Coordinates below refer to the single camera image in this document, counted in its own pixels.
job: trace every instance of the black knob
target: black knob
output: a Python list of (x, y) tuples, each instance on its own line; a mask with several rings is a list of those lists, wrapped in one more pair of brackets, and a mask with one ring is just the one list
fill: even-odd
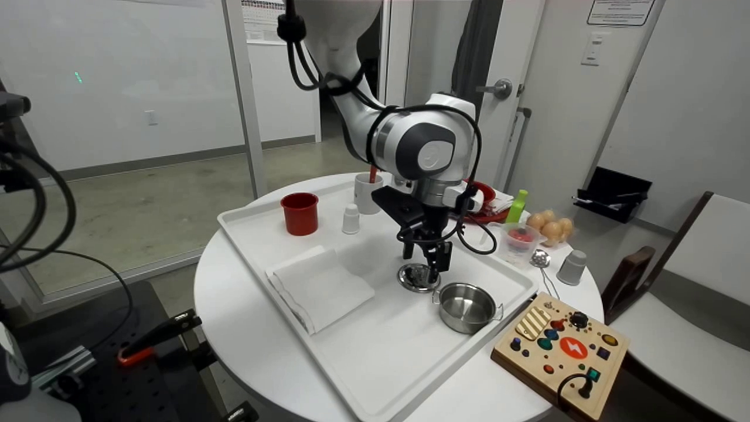
[(589, 317), (583, 312), (576, 311), (573, 312), (573, 315), (570, 315), (570, 323), (576, 328), (586, 328), (586, 325), (589, 323)]

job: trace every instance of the pot handle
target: pot handle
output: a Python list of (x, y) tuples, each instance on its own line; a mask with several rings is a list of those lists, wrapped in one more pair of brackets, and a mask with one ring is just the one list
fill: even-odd
[(506, 313), (506, 308), (505, 308), (505, 307), (503, 306), (503, 304), (502, 304), (502, 303), (501, 303), (501, 304), (500, 304), (500, 306), (498, 306), (497, 308), (498, 308), (498, 309), (500, 310), (500, 318), (492, 317), (492, 320), (493, 320), (493, 321), (502, 321), (502, 319), (503, 319), (503, 316), (504, 316), (504, 315), (505, 315), (505, 313)]
[(432, 304), (433, 305), (439, 305), (440, 304), (440, 290), (435, 289), (432, 291)]

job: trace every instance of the folded white towel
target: folded white towel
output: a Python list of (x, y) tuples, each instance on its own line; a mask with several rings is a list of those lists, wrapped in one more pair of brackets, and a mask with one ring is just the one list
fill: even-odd
[(321, 331), (375, 296), (365, 280), (339, 264), (334, 249), (322, 246), (265, 273), (309, 334)]

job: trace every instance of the wall sign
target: wall sign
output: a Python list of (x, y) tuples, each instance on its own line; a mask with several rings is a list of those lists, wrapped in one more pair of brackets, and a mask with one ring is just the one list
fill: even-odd
[(643, 26), (654, 0), (594, 0), (589, 25)]

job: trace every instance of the dark curtain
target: dark curtain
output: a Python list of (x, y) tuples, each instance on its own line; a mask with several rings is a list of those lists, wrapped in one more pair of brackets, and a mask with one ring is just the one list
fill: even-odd
[(487, 82), (502, 3), (503, 0), (472, 0), (453, 64), (451, 91), (453, 95), (474, 103), (477, 118), (483, 94), (477, 92), (476, 87)]

